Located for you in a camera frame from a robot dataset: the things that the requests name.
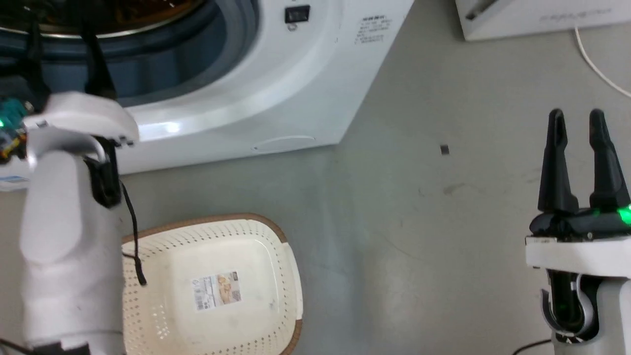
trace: perforated basket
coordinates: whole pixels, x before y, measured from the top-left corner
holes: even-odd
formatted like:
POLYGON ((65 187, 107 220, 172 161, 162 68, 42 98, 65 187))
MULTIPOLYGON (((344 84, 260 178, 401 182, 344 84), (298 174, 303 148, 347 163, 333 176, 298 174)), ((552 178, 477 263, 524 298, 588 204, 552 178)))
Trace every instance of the perforated basket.
MULTIPOLYGON (((140 233, 147 286, 125 259, 128 355, 288 355, 302 288, 282 231, 258 215, 191 220, 140 233)), ((132 237, 123 252, 133 254, 132 237)))

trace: product label sticker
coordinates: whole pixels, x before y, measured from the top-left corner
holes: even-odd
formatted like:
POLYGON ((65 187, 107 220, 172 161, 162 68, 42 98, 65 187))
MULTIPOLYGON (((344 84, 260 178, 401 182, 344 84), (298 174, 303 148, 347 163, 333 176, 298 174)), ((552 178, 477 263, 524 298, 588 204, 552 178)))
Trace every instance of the product label sticker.
POLYGON ((197 311, 212 310, 241 301, 241 287, 236 271, 193 279, 191 284, 197 311))
POLYGON ((0 177, 0 191, 10 192, 28 187, 28 179, 21 176, 0 177))
POLYGON ((392 20, 386 15, 366 16, 359 23, 355 44, 383 42, 391 26, 392 20))

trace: black cable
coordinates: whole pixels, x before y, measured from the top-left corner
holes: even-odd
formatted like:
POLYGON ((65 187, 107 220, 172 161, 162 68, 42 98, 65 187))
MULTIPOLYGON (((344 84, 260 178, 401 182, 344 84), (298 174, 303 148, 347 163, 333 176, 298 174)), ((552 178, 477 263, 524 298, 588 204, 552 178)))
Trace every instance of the black cable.
POLYGON ((547 344, 549 342, 552 342, 552 340, 551 339, 546 339, 546 340, 540 340, 538 342, 530 343, 528 345, 522 346, 519 349, 515 350, 515 352, 513 352, 512 355, 517 355, 517 354, 519 354, 520 352, 522 352, 524 350, 528 350, 528 349, 530 349, 532 347, 536 347, 536 346, 540 346, 540 345, 543 345, 543 344, 547 344))
POLYGON ((31 350, 28 350, 25 347, 21 347, 18 344, 12 343, 8 340, 0 339, 0 346, 8 347, 9 349, 13 349, 17 352, 21 352, 24 355, 34 355, 35 353, 31 350))
POLYGON ((125 196, 125 203, 127 204, 127 208, 129 209, 129 214, 131 214, 131 224, 134 229, 134 254, 129 255, 123 253, 123 256, 126 258, 134 259, 134 266, 136 267, 136 277, 138 278, 138 283, 140 286, 147 286, 147 279, 144 277, 143 273, 143 262, 140 260, 140 256, 138 255, 138 221, 136 220, 136 212, 134 212, 134 207, 131 205, 131 200, 129 199, 129 194, 127 193, 127 189, 125 185, 121 182, 122 194, 125 196))

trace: washing machine drum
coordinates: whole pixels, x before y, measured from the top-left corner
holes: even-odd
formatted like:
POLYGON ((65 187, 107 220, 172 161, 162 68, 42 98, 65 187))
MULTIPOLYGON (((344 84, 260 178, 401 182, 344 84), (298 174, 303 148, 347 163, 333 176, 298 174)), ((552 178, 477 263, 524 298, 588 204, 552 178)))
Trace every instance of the washing machine drum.
MULTIPOLYGON (((122 105, 184 95, 226 75, 258 29, 257 0, 99 0, 94 26, 122 105)), ((0 4, 0 64, 24 56, 28 10, 40 18, 44 80, 53 92, 83 91, 86 47, 65 21, 63 0, 0 4)))

